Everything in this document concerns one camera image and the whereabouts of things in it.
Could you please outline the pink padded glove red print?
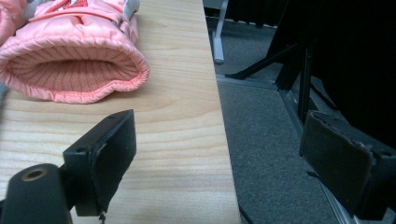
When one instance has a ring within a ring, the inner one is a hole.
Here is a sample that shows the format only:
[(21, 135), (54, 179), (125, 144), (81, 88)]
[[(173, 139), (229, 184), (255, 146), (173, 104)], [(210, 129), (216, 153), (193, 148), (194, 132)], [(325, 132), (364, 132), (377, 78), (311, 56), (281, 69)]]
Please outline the pink padded glove red print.
[(136, 47), (139, 0), (46, 0), (0, 46), (0, 83), (29, 97), (91, 104), (149, 78)]

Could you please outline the pink glove grey palm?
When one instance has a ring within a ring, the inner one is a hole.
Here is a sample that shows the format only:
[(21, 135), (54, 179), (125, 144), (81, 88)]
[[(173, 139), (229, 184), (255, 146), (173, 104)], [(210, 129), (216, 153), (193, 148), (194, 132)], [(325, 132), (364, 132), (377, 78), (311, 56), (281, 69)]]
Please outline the pink glove grey palm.
[(35, 15), (46, 0), (0, 0), (0, 46)]

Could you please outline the black tripod stand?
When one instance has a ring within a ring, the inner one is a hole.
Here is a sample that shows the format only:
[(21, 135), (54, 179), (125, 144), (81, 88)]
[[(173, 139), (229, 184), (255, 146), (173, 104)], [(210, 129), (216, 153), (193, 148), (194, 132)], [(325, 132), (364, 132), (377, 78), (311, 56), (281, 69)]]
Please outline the black tripod stand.
[(297, 116), (301, 122), (305, 122), (308, 111), (314, 109), (314, 104), (310, 100), (310, 92), (313, 87), (311, 72), (314, 46), (314, 41), (299, 41), (270, 54), (244, 70), (228, 74), (226, 77), (242, 80), (251, 77), (280, 59), (287, 58), (276, 78), (275, 84), (280, 91), (290, 91), (297, 77), (300, 78)]

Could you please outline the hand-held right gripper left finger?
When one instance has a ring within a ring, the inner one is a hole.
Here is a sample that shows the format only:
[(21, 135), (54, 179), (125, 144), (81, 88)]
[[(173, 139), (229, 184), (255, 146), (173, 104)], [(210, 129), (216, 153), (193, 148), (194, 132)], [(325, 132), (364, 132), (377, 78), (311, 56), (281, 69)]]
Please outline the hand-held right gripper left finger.
[(134, 111), (102, 119), (64, 151), (62, 176), (67, 205), (80, 217), (105, 213), (135, 154)]

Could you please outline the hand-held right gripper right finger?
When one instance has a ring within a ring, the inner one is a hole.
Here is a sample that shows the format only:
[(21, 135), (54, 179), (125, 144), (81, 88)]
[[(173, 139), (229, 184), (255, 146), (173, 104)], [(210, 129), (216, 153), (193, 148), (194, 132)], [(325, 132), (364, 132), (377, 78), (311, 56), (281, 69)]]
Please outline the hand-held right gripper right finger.
[(352, 217), (396, 212), (396, 149), (333, 116), (310, 111), (300, 155)]

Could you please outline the white metal stand frame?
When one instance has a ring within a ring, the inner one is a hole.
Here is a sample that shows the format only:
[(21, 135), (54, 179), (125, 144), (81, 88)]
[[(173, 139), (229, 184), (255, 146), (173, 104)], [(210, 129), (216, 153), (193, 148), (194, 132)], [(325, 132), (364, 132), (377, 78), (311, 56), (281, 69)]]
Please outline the white metal stand frame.
[(221, 0), (219, 5), (219, 19), (216, 30), (212, 33), (213, 60), (217, 64), (224, 63), (223, 47), (221, 41), (222, 28), (225, 21), (229, 0)]

